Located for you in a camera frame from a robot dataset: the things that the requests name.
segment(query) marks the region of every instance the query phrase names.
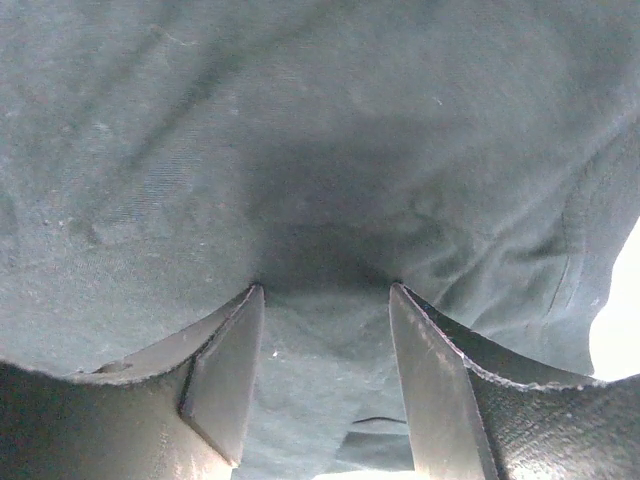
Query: textured black material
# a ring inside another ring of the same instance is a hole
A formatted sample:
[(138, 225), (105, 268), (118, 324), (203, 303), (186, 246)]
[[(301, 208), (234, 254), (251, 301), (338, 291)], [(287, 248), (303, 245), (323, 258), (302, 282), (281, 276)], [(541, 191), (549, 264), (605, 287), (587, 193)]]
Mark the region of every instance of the textured black material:
[[(221, 356), (231, 353), (224, 349), (225, 340), (234, 335), (235, 328), (242, 333), (251, 331), (248, 345), (240, 345), (237, 339), (233, 343), (240, 347), (238, 354), (253, 359), (247, 364), (255, 363), (262, 305), (262, 289), (252, 287), (191, 327), (93, 374), (54, 378), (3, 362), (0, 478), (230, 478), (233, 466), (180, 418), (178, 407), (190, 382), (228, 386), (226, 378), (205, 376), (223, 372), (213, 369), (193, 376), (193, 367), (196, 357), (202, 359), (202, 348), (209, 351), (209, 344), (221, 347)], [(253, 381), (253, 373), (251, 368), (243, 368), (231, 378), (246, 387)], [(229, 430), (208, 432), (217, 435), (214, 443), (232, 446), (237, 455), (248, 399), (238, 399), (236, 393), (221, 388), (218, 396), (224, 401), (201, 405), (206, 398), (197, 396), (195, 405), (198, 411), (213, 409), (208, 421), (224, 418), (222, 423)]]
[[(391, 319), (414, 462), (424, 478), (485, 478), (471, 475), (466, 464), (485, 452), (487, 443), (503, 480), (640, 478), (640, 376), (581, 382), (536, 365), (456, 325), (397, 284), (391, 290)], [(500, 365), (500, 373), (486, 369)], [(470, 388), (449, 386), (450, 398), (430, 397), (430, 388), (442, 391), (441, 383), (456, 377)], [(476, 445), (468, 441), (475, 426), (469, 411), (479, 412), (484, 429)], [(455, 435), (463, 430), (461, 441), (449, 438), (443, 449), (444, 437), (433, 425), (446, 423)]]

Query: gray fabric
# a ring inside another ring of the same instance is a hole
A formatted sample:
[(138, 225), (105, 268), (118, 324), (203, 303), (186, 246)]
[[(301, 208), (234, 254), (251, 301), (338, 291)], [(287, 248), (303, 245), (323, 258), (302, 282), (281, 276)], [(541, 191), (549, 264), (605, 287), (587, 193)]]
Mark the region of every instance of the gray fabric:
[(640, 212), (640, 4), (360, 3), (0, 0), (1, 355), (90, 370), (260, 280), (240, 479), (351, 461), (395, 279), (589, 373)]

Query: light patch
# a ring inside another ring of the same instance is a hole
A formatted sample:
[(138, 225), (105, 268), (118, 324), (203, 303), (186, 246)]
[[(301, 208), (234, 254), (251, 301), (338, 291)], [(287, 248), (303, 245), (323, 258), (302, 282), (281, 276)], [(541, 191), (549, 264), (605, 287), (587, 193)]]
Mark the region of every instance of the light patch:
[(562, 478), (558, 474), (552, 474), (549, 472), (548, 465), (539, 465), (541, 468), (535, 468), (533, 465), (517, 466), (511, 472), (513, 478), (518, 480), (555, 480)]
[(613, 267), (609, 301), (591, 326), (594, 377), (619, 380), (640, 373), (640, 219)]
[(415, 472), (346, 472), (318, 475), (313, 480), (417, 480)]

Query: bright light opening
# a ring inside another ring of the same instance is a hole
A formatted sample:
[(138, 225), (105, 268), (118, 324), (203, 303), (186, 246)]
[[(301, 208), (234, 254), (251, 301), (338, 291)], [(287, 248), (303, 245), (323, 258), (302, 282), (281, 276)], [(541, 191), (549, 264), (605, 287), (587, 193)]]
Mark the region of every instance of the bright light opening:
[(609, 301), (593, 322), (590, 342), (596, 378), (640, 373), (640, 219), (613, 267)]

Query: dark green cloth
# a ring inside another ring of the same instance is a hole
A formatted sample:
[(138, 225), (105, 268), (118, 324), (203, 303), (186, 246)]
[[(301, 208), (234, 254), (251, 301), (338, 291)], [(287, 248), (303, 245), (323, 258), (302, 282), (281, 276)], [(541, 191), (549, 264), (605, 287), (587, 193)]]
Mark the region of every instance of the dark green cloth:
[(0, 354), (91, 370), (258, 280), (235, 478), (410, 468), (352, 425), (403, 418), (389, 285), (590, 373), (639, 107), (637, 0), (0, 0)]

